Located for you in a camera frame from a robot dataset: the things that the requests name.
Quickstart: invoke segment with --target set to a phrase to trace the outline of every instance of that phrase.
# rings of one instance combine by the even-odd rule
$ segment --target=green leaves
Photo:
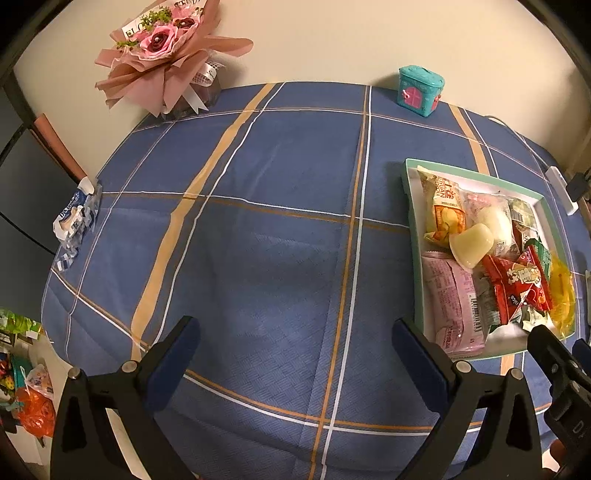
[[[134,48],[139,45],[139,40],[125,40],[117,42],[117,49],[120,50],[125,47]]]
[[[167,23],[171,22],[172,19],[173,19],[173,12],[170,9],[170,7],[163,7],[160,10],[158,10],[157,12],[152,10],[140,17],[140,20],[142,21],[142,25],[149,32],[154,29],[154,25],[156,23],[162,22],[162,23],[167,24]]]

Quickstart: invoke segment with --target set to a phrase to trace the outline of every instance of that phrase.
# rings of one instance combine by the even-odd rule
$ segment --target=screw
[[[80,369],[78,367],[72,367],[68,370],[68,378],[75,380],[80,376]]]
[[[123,373],[126,374],[135,372],[137,368],[138,363],[134,360],[129,360],[128,362],[125,362],[123,365],[121,365],[121,370],[123,371]]]
[[[511,376],[516,380],[523,380],[523,372],[518,368],[511,369]]]
[[[461,360],[456,363],[456,369],[463,374],[467,374],[470,370],[472,370],[472,366],[468,362]]]

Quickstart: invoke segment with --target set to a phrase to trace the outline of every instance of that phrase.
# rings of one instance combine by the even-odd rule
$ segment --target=red snack package
[[[490,255],[485,255],[482,264],[495,289],[501,325],[507,325],[525,303],[530,290],[536,283],[540,285],[540,271],[534,266],[521,265]]]
[[[544,275],[544,270],[540,264],[538,254],[534,247],[528,246],[517,259],[521,265],[534,265],[540,272],[540,285],[534,286],[527,298],[527,304],[538,310],[539,312],[549,312],[552,310],[552,297],[550,296],[550,289],[548,288],[548,281]]]

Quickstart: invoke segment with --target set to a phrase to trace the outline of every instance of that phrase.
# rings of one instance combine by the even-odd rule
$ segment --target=potato chip bag
[[[427,203],[425,239],[449,248],[449,235],[466,229],[466,212],[456,182],[418,167]]]
[[[569,268],[552,254],[550,280],[548,286],[552,296],[553,308],[550,318],[562,337],[574,331],[576,300],[574,298],[573,280]]]

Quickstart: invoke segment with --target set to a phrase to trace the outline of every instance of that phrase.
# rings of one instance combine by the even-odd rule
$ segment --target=orange bag
[[[56,409],[53,402],[32,388],[28,391],[19,388],[15,396],[24,404],[17,417],[25,430],[37,438],[53,437],[53,429],[56,426]]]

